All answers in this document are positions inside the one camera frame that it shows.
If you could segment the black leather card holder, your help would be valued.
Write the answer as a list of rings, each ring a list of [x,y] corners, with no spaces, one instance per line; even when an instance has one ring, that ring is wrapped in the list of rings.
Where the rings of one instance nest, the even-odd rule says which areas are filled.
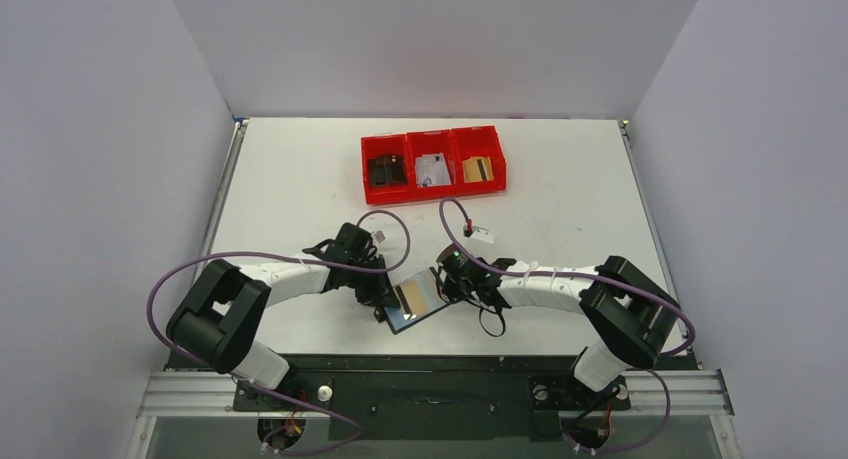
[[[388,325],[395,335],[446,309],[449,303],[440,293],[441,281],[430,267],[393,287],[398,306],[379,306],[374,310],[378,323]]]

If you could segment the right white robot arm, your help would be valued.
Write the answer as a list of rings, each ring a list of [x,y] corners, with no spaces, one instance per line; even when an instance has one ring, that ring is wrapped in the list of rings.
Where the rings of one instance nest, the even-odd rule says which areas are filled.
[[[487,309],[536,307],[583,315],[598,339],[564,379],[566,397],[588,406],[627,369],[651,369],[678,321],[678,303],[630,261],[610,256],[598,266],[542,267],[500,258],[492,264],[446,247],[436,263],[441,294],[476,299]]]

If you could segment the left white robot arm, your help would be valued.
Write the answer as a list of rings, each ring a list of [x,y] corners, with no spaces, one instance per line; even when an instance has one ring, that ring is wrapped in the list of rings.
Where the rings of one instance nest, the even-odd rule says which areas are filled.
[[[396,307],[387,270],[372,234],[352,223],[290,259],[238,266],[216,257],[171,315],[165,336],[216,372],[258,384],[265,402],[285,409],[299,384],[291,364],[256,338],[265,309],[341,288],[364,306]]]

